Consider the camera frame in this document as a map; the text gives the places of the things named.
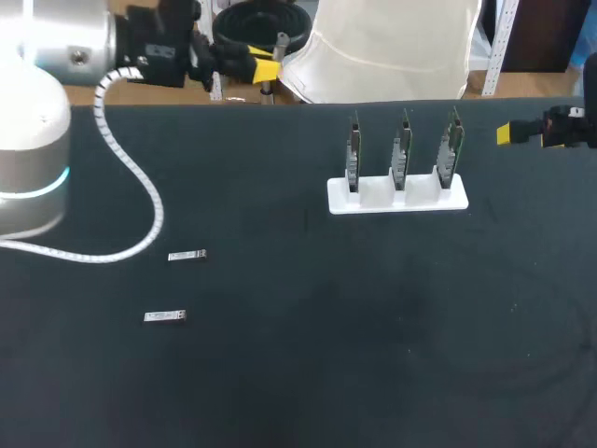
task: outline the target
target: floor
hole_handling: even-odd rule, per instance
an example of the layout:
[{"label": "floor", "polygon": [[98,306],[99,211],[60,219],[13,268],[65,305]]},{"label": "floor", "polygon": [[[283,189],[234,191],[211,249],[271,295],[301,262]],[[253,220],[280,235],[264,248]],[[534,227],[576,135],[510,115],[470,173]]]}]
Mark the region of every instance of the floor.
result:
[{"label": "floor", "polygon": [[[494,98],[570,96],[578,72],[566,73],[504,73],[500,76]],[[485,72],[471,72],[464,98],[481,97]],[[293,98],[284,87],[277,95],[280,104],[292,104]],[[73,105],[90,105],[93,89],[68,87],[69,99]],[[225,90],[228,103],[259,103],[259,88],[256,86],[228,86]],[[110,92],[107,102],[111,105],[208,105],[209,95],[200,83],[189,81],[184,89],[164,89],[140,84],[117,84]]]}]

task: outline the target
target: white bag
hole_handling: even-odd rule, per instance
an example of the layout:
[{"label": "white bag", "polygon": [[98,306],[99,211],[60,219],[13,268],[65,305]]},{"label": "white bag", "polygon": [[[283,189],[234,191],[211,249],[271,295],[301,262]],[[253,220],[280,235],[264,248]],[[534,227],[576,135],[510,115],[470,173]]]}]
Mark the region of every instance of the white bag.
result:
[{"label": "white bag", "polygon": [[482,0],[320,0],[283,83],[308,103],[455,99]]}]

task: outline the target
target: black table surface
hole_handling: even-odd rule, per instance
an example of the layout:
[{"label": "black table surface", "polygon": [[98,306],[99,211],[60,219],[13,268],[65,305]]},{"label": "black table surface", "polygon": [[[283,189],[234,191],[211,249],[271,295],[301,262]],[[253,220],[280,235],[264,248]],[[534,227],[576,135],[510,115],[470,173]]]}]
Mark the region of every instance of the black table surface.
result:
[{"label": "black table surface", "polygon": [[[457,104],[467,210],[341,217],[354,106],[109,108],[165,227],[112,265],[0,251],[0,446],[597,446],[597,153],[495,144],[570,102]],[[362,174],[404,107],[430,172],[453,105],[358,106]],[[151,205],[88,108],[72,148],[68,215],[35,241],[133,245]]]}]

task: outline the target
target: white holder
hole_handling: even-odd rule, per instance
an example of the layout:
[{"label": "white holder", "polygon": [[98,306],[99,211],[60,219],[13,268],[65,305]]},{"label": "white holder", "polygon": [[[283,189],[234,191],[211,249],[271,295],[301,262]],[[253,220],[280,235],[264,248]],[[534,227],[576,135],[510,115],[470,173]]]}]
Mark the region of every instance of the white holder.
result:
[{"label": "white holder", "polygon": [[436,166],[430,175],[407,175],[404,191],[396,191],[392,168],[389,175],[360,177],[358,193],[350,192],[346,176],[329,179],[327,198],[333,215],[465,210],[468,207],[463,179],[454,175],[451,188],[443,189]]}]

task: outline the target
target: silver transceiver module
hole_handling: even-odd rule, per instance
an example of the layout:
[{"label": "silver transceiver module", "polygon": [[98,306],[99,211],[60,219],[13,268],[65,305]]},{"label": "silver transceiver module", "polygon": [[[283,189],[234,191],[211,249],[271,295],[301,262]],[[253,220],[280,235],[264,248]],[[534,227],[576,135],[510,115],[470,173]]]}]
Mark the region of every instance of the silver transceiver module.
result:
[{"label": "silver transceiver module", "polygon": [[158,311],[156,313],[146,313],[144,322],[184,322],[187,320],[187,311]]},{"label": "silver transceiver module", "polygon": [[168,261],[179,261],[182,259],[199,259],[202,261],[207,260],[207,251],[201,250],[189,250],[188,252],[175,252],[168,254]]}]

